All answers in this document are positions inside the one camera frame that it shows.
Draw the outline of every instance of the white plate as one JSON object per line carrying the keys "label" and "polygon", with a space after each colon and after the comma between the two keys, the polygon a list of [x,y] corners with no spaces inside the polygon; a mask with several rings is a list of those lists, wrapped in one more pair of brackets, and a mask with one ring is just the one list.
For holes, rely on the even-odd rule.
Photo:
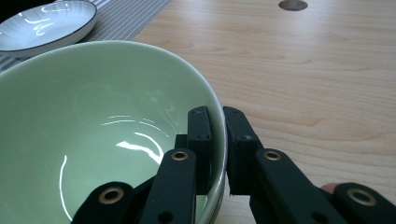
{"label": "white plate", "polygon": [[96,23],[96,6],[62,1],[25,10],[0,24],[0,54],[29,58],[87,35]]}

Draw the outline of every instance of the ceramic bowl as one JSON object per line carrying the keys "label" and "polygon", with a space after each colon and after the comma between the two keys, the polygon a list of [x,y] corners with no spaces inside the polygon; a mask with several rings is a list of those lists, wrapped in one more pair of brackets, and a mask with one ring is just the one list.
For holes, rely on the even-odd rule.
{"label": "ceramic bowl", "polygon": [[214,134],[213,187],[197,223],[216,216],[226,132],[205,78],[153,46],[98,41],[56,49],[0,74],[0,223],[70,223],[107,182],[138,186],[206,105]]}
{"label": "ceramic bowl", "polygon": [[25,10],[0,24],[0,54],[28,58],[77,43],[96,23],[96,6],[62,1]]}

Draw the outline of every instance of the circular hole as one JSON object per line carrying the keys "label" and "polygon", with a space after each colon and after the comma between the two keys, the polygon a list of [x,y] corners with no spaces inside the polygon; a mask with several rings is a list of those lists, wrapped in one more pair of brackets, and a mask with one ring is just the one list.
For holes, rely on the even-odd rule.
{"label": "circular hole", "polygon": [[270,161],[279,161],[282,158],[279,153],[274,151],[266,151],[264,152],[264,157]]}
{"label": "circular hole", "polygon": [[110,191],[107,194],[105,194],[105,199],[106,200],[113,200],[116,199],[120,194],[117,191]]}
{"label": "circular hole", "polygon": [[112,204],[118,202],[123,197],[123,190],[119,187],[105,189],[99,196],[99,202]]}
{"label": "circular hole", "polygon": [[349,189],[346,193],[349,196],[349,198],[351,198],[356,203],[360,203],[367,206],[376,205],[375,197],[365,190]]}
{"label": "circular hole", "polygon": [[189,154],[187,154],[184,151],[178,151],[175,152],[174,154],[172,154],[172,159],[174,159],[175,161],[184,161],[189,157]]}
{"label": "circular hole", "polygon": [[312,218],[317,223],[328,223],[329,222],[329,219],[325,215],[323,215],[321,213],[317,213],[317,212],[312,213]]}
{"label": "circular hole", "polygon": [[170,212],[162,212],[158,215],[158,221],[160,223],[170,223],[173,220],[173,215]]}
{"label": "circular hole", "polygon": [[279,3],[279,7],[287,11],[301,11],[306,9],[308,4],[301,0],[285,0]]}

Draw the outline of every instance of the finger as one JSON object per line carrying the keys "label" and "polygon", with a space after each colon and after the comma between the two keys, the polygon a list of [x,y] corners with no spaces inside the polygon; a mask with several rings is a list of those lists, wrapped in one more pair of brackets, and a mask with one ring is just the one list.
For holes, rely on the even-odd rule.
{"label": "finger", "polygon": [[322,186],[321,188],[329,192],[330,194],[334,193],[335,187],[337,187],[337,183],[330,183],[327,185]]}

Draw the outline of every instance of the green bowl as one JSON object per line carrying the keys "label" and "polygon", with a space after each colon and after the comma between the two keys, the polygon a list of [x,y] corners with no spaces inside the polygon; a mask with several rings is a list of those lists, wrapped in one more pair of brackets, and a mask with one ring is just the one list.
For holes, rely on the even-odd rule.
{"label": "green bowl", "polygon": [[207,196],[197,223],[222,198],[226,131],[205,78],[153,46],[103,41],[56,49],[0,74],[0,223],[70,223],[100,185],[154,176],[188,111],[208,107],[214,134]]}

